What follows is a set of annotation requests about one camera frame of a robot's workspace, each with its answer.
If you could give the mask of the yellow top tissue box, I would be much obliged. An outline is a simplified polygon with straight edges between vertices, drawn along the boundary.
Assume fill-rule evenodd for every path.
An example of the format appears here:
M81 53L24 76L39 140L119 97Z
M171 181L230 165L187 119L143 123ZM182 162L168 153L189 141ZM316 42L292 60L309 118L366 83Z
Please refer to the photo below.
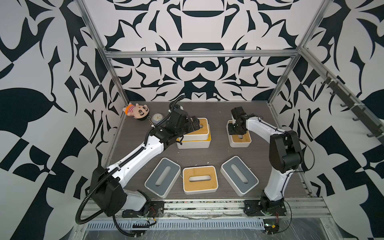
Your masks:
M207 135L184 135L183 140L177 143L178 149L207 149L211 144L211 133Z

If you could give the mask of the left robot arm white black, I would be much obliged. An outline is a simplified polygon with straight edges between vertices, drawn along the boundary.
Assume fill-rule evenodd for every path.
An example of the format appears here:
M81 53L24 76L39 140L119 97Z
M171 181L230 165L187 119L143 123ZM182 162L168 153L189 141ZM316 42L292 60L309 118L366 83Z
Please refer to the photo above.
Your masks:
M172 108L160 123L147 131L144 142L136 149L107 168L97 167L93 171L90 190L77 210L75 222L82 225L100 214L114 216L128 200L124 188L131 178L169 146L180 143L184 135L199 129L200 121L197 117L189 116L180 106ZM93 200L100 209L82 219L83 210L89 200Z

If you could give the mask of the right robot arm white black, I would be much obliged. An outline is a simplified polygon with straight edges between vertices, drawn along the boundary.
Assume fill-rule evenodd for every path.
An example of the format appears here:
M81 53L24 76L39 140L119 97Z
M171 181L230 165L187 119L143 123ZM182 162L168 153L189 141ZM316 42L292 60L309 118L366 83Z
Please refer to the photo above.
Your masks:
M233 108L231 114L232 123L228 124L230 135L252 132L269 144L272 171L264 195L271 202L282 200L291 176L298 172L298 167L304 162L301 144L305 142L295 131L274 127L260 116L246 114L242 107Z

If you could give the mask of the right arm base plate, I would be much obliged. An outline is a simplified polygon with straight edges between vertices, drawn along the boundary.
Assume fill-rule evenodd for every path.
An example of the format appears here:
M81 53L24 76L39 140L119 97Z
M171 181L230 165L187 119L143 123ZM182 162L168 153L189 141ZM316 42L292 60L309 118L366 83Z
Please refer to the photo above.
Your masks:
M260 200L244 200L244 213L249 216L285 216L287 209L284 199L270 201L268 198Z

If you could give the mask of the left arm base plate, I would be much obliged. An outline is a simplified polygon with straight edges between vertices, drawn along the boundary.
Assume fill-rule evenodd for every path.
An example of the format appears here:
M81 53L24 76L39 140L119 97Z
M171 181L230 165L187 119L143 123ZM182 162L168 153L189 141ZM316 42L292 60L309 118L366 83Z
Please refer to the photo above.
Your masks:
M139 211L124 210L122 213L123 218L156 218L164 213L165 202L164 201L151 201L145 203Z

